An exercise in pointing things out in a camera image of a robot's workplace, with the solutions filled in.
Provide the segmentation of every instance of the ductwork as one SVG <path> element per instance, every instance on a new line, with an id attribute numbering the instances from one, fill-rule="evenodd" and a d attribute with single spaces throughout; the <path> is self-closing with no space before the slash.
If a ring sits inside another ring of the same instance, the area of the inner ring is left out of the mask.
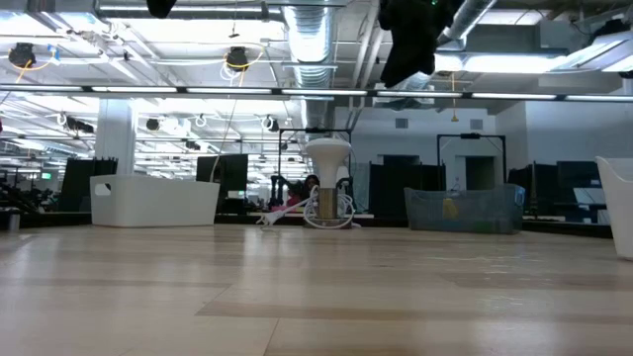
<path id="1" fill-rule="evenodd" d="M 299 6 L 285 7 L 288 41 L 293 61 L 322 63 L 330 60 L 332 47 L 333 11 L 330 8 Z M 332 69 L 295 67 L 300 88 L 328 88 Z M 333 128 L 334 117 L 327 114 L 327 101 L 303 100 L 302 121 L 305 128 Z"/>
<path id="2" fill-rule="evenodd" d="M 438 46 L 445 46 L 447 49 L 455 48 L 463 50 L 466 47 L 466 37 L 473 31 L 475 26 L 482 20 L 488 10 L 492 9 L 497 0 L 465 0 L 462 6 L 455 13 L 453 26 L 444 29 L 444 32 L 437 39 Z"/>
<path id="3" fill-rule="evenodd" d="M 58 12 L 74 14 L 85 12 L 87 17 L 96 14 L 101 19 L 150 19 L 145 0 L 101 0 L 96 7 L 88 11 L 86 3 L 59 3 Z M 176 4 L 168 19 L 183 20 L 257 20 L 286 23 L 289 28 L 288 40 L 292 58 L 301 63 L 322 63 L 330 60 L 332 49 L 332 27 L 334 11 L 330 7 L 287 6 L 253 7 L 208 6 L 204 2 Z M 295 67 L 295 77 L 300 88 L 327 88 L 331 84 L 332 69 L 319 67 Z M 327 101 L 302 101 L 302 120 L 307 128 L 331 128 L 333 118 L 327 114 Z"/>

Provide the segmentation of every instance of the translucent storage bin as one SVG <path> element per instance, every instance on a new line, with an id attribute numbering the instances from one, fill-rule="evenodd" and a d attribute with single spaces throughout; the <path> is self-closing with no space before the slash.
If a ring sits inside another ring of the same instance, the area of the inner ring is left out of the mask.
<path id="1" fill-rule="evenodd" d="M 405 188 L 413 230 L 517 233 L 523 222 L 525 189 L 506 184 L 485 191 L 426 192 Z"/>

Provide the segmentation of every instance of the cable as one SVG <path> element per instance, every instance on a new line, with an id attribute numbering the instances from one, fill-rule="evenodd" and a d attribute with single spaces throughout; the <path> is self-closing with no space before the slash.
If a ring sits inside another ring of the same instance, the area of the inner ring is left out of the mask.
<path id="1" fill-rule="evenodd" d="M 27 72 L 27 68 L 29 68 L 29 65 L 31 65 L 31 60 L 29 59 L 29 61 L 27 61 L 27 64 L 25 64 L 24 68 L 21 68 L 22 71 L 20 72 L 20 75 L 18 76 L 18 79 L 16 79 L 16 84 L 18 84 L 20 82 L 20 80 L 22 79 L 22 77 L 24 76 L 24 73 Z"/>
<path id="2" fill-rule="evenodd" d="M 244 73 L 242 73 L 241 78 L 239 80 L 239 86 L 244 80 Z M 233 116 L 235 115 L 235 108 L 237 107 L 237 100 L 233 103 L 233 109 L 230 111 L 230 117 L 228 118 L 228 122 L 226 122 L 225 134 L 222 138 L 222 144 L 220 145 L 220 151 L 218 152 L 218 158 L 214 162 L 214 167 L 211 169 L 211 181 L 214 180 L 214 174 L 216 173 L 216 167 L 218 166 L 218 162 L 220 161 L 220 157 L 222 155 L 222 149 L 225 147 L 226 137 L 228 136 L 228 130 L 230 129 L 230 123 L 233 121 Z"/>
<path id="3" fill-rule="evenodd" d="M 2 104 L 4 104 L 4 101 L 7 100 L 7 98 L 9 97 L 9 95 L 11 95 L 11 92 L 7 92 L 7 94 L 4 96 L 4 98 L 2 98 L 2 101 L 0 101 L 0 106 L 2 106 Z"/>
<path id="4" fill-rule="evenodd" d="M 27 65 L 24 66 L 24 68 L 21 68 L 11 62 L 9 62 L 11 65 L 13 65 L 14 68 L 16 69 L 20 69 L 20 70 L 24 70 L 24 71 L 36 71 L 36 70 L 40 70 L 40 69 L 44 69 L 46 68 L 49 64 L 52 63 L 52 61 L 55 59 L 55 51 L 53 51 L 50 54 L 50 59 L 48 60 L 48 62 L 44 63 L 43 65 L 36 67 L 36 68 L 29 68 L 29 65 L 31 65 L 31 60 L 29 59 L 29 61 L 27 62 Z"/>
<path id="5" fill-rule="evenodd" d="M 570 25 L 572 25 L 572 26 L 576 29 L 576 31 L 578 31 L 578 32 L 579 32 L 579 33 L 581 33 L 582 35 L 585 35 L 585 36 L 593 36 L 593 34 L 588 34 L 588 33 L 584 32 L 583 30 L 581 30 L 580 26 L 578 26 L 575 22 L 571 22 L 571 21 L 570 21 Z"/>
<path id="6" fill-rule="evenodd" d="M 256 223 L 263 223 L 264 226 L 270 226 L 272 224 L 274 224 L 278 219 L 282 218 L 285 214 L 293 211 L 294 209 L 298 208 L 298 207 L 304 207 L 304 220 L 306 221 L 306 223 L 316 227 L 316 228 L 321 228 L 321 229 L 339 229 L 339 228 L 343 228 L 347 225 L 349 225 L 350 223 L 352 223 L 352 220 L 354 219 L 354 214 L 356 214 L 356 211 L 354 210 L 354 205 L 353 205 L 353 199 L 352 197 L 345 195 L 345 194 L 339 194 L 338 195 L 338 207 L 340 208 L 340 212 L 342 212 L 343 215 L 345 215 L 345 213 L 347 213 L 347 211 L 349 210 L 351 212 L 349 218 L 347 218 L 345 220 L 345 222 L 342 222 L 338 225 L 335 226 L 323 226 L 323 225 L 319 225 L 316 222 L 313 222 L 312 219 L 314 219 L 317 216 L 316 210 L 315 210 L 315 206 L 316 206 L 316 202 L 318 201 L 318 186 L 313 186 L 312 190 L 310 191 L 310 197 L 305 199 L 304 201 L 290 207 L 290 208 L 286 208 L 283 211 L 277 211 L 274 213 L 268 213 L 268 214 L 264 214 Z M 358 225 L 355 223 L 352 223 L 352 226 L 357 227 Z"/>
<path id="7" fill-rule="evenodd" d="M 257 58 L 255 58 L 253 61 L 248 62 L 246 64 L 230 64 L 229 62 L 226 61 L 226 59 L 228 58 L 228 53 L 225 53 L 225 63 L 226 65 L 228 65 L 231 68 L 245 68 L 247 66 L 251 66 L 255 63 L 257 63 L 259 61 L 259 59 L 261 58 L 262 55 L 264 55 L 264 46 L 263 45 L 259 45 L 261 47 L 261 51 L 259 51 L 259 55 L 257 55 Z"/>

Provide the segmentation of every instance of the wall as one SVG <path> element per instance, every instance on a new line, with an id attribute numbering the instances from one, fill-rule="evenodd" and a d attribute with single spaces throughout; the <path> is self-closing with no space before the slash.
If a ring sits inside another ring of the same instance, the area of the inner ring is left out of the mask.
<path id="1" fill-rule="evenodd" d="M 507 137 L 508 169 L 633 156 L 633 110 L 626 104 L 522 102 L 497 115 L 496 129 Z"/>
<path id="2" fill-rule="evenodd" d="M 525 167 L 529 163 L 526 103 L 518 103 L 506 109 L 495 120 L 497 134 L 505 135 L 507 170 Z"/>
<path id="3" fill-rule="evenodd" d="M 470 120 L 484 120 L 484 129 L 480 134 L 495 134 L 495 118 L 482 109 L 464 109 L 457 111 L 459 122 L 452 122 L 453 111 L 441 113 L 435 110 L 404 110 L 394 112 L 389 109 L 365 109 L 358 120 L 352 136 L 355 159 L 360 164 L 370 161 L 382 163 L 382 155 L 417 155 L 422 164 L 437 164 L 436 138 L 438 134 L 470 133 Z M 347 118 L 346 108 L 337 109 L 337 122 Z M 408 119 L 408 129 L 396 129 L 395 118 Z M 446 164 L 446 186 L 456 183 L 466 184 L 465 156 L 493 156 L 496 158 L 497 179 L 502 180 L 500 142 L 487 139 L 462 140 L 443 138 L 441 141 L 441 159 Z"/>
<path id="4" fill-rule="evenodd" d="M 529 160 L 633 156 L 633 117 L 625 104 L 527 103 Z"/>

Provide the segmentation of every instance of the door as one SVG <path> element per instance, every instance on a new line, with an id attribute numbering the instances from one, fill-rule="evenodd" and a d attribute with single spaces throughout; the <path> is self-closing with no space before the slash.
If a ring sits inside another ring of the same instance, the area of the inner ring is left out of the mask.
<path id="1" fill-rule="evenodd" d="M 494 157 L 466 157 L 467 190 L 492 189 L 495 184 Z"/>

